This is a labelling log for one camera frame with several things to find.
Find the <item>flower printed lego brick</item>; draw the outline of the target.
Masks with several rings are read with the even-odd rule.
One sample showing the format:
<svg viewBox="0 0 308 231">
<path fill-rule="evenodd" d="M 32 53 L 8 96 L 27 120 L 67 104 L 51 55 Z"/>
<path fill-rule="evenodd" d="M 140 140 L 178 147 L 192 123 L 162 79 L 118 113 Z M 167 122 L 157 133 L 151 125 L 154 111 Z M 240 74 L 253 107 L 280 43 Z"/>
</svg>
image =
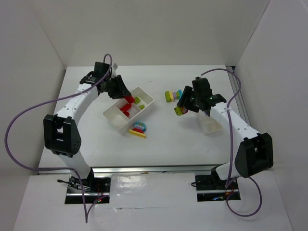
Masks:
<svg viewBox="0 0 308 231">
<path fill-rule="evenodd" d="M 183 114 L 188 112 L 188 110 L 185 107 L 181 107 L 181 111 L 182 111 Z"/>
</svg>

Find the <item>red curved lego brick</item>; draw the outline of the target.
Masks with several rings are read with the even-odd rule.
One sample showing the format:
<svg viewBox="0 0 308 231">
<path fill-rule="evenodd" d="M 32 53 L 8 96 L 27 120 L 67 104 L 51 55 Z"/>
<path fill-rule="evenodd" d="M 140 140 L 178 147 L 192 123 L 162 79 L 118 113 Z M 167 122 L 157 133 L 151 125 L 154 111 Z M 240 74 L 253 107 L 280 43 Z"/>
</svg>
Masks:
<svg viewBox="0 0 308 231">
<path fill-rule="evenodd" d="M 131 108 L 131 104 L 130 104 L 130 103 L 127 103 L 127 104 L 125 104 L 124 106 L 122 106 L 122 107 L 120 108 L 120 111 L 121 111 L 121 112 L 128 111 L 130 108 Z"/>
</svg>

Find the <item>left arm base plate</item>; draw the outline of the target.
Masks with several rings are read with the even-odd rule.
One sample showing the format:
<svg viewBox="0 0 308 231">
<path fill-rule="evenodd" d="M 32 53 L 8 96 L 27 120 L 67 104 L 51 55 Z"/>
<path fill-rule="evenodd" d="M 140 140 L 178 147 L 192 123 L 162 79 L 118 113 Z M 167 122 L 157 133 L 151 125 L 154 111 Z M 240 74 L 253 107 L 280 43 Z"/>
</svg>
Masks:
<svg viewBox="0 0 308 231">
<path fill-rule="evenodd" d="M 70 177 L 70 179 L 64 183 L 67 184 L 65 204 L 83 204 L 81 185 L 79 184 L 79 180 L 77 178 Z M 92 204 L 94 201 L 98 200 L 98 204 L 108 204 L 110 202 L 110 186 L 110 177 L 95 178 L 91 186 L 85 185 L 83 183 L 85 203 Z"/>
</svg>

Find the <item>green square lego brick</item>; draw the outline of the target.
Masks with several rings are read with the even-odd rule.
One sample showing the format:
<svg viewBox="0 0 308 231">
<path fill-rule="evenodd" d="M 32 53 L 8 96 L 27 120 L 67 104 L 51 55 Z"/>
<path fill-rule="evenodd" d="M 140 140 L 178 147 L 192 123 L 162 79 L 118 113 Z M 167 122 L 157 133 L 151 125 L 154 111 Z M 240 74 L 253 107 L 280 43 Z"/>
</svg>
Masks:
<svg viewBox="0 0 308 231">
<path fill-rule="evenodd" d="M 134 100 L 135 100 L 134 103 L 135 103 L 136 105 L 139 105 L 139 104 L 141 103 L 141 99 L 140 99 L 139 97 L 135 97 Z"/>
</svg>

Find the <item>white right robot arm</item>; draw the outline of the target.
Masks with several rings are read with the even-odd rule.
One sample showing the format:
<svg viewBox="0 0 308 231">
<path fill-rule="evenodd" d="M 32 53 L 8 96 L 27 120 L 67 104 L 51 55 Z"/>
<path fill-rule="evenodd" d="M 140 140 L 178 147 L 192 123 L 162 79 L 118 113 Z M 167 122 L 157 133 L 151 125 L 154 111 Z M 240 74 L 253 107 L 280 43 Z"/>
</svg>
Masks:
<svg viewBox="0 0 308 231">
<path fill-rule="evenodd" d="M 178 115 L 202 111 L 230 134 L 230 160 L 211 169 L 213 183 L 229 185 L 238 177 L 248 178 L 273 167 L 272 137 L 252 128 L 232 110 L 222 95 L 213 94 L 206 78 L 198 77 L 191 87 L 185 86 L 176 108 L 180 110 Z"/>
</svg>

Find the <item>small red lego brick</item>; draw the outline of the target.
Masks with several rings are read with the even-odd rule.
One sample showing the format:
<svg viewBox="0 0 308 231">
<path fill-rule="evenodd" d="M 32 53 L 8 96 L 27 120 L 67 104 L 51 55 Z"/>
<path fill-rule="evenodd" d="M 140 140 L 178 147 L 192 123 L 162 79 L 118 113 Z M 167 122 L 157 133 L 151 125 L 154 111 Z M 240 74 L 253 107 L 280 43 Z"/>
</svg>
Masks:
<svg viewBox="0 0 308 231">
<path fill-rule="evenodd" d="M 124 114 L 125 116 L 127 116 L 127 117 L 130 116 L 130 113 L 129 113 L 128 111 L 124 111 L 123 114 Z"/>
</svg>

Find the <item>teal frog lego brick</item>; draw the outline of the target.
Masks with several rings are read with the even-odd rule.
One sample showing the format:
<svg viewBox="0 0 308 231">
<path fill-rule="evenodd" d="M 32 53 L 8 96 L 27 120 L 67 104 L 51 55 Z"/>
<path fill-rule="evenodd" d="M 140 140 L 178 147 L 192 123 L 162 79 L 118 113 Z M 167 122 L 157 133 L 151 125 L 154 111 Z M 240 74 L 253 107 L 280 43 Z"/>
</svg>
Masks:
<svg viewBox="0 0 308 231">
<path fill-rule="evenodd" d="M 142 130 L 143 132 L 146 131 L 146 125 L 144 123 L 142 123 L 142 122 L 136 122 L 134 124 L 134 128 Z"/>
</svg>

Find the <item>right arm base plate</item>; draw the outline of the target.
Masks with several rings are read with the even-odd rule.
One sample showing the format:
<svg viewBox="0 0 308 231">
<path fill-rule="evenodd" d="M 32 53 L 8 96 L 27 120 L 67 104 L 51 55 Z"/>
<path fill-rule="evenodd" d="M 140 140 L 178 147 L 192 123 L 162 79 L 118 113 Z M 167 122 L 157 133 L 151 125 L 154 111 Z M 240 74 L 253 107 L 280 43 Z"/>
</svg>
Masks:
<svg viewBox="0 0 308 231">
<path fill-rule="evenodd" d="M 219 180 L 218 176 L 214 173 L 205 175 L 195 175 L 195 181 L 191 186 L 196 189 L 198 202 L 213 202 L 213 201 L 226 201 L 240 200 L 240 192 L 237 180 L 226 188 L 226 180 Z"/>
</svg>

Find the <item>red base lego brick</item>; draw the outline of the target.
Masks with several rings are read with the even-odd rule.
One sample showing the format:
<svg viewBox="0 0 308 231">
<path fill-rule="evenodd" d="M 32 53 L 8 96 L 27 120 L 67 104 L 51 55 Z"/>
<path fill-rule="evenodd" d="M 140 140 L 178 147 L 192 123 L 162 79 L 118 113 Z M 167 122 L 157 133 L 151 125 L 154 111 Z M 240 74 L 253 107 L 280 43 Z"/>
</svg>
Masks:
<svg viewBox="0 0 308 231">
<path fill-rule="evenodd" d="M 135 98 L 133 96 L 125 97 L 125 100 L 130 104 L 135 103 Z"/>
</svg>

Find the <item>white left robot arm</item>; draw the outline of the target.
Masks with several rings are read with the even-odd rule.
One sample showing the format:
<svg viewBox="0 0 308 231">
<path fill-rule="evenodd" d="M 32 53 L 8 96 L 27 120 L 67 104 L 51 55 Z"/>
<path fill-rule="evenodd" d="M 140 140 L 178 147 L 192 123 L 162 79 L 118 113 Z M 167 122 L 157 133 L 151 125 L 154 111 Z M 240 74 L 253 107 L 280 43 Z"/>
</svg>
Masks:
<svg viewBox="0 0 308 231">
<path fill-rule="evenodd" d="M 96 182 L 92 168 L 80 152 L 82 141 L 78 124 L 87 108 L 104 92 L 112 99 L 134 101 L 111 64 L 96 62 L 94 70 L 80 80 L 66 105 L 56 114 L 46 115 L 43 119 L 45 147 L 62 159 L 71 171 L 71 185 L 91 188 Z"/>
</svg>

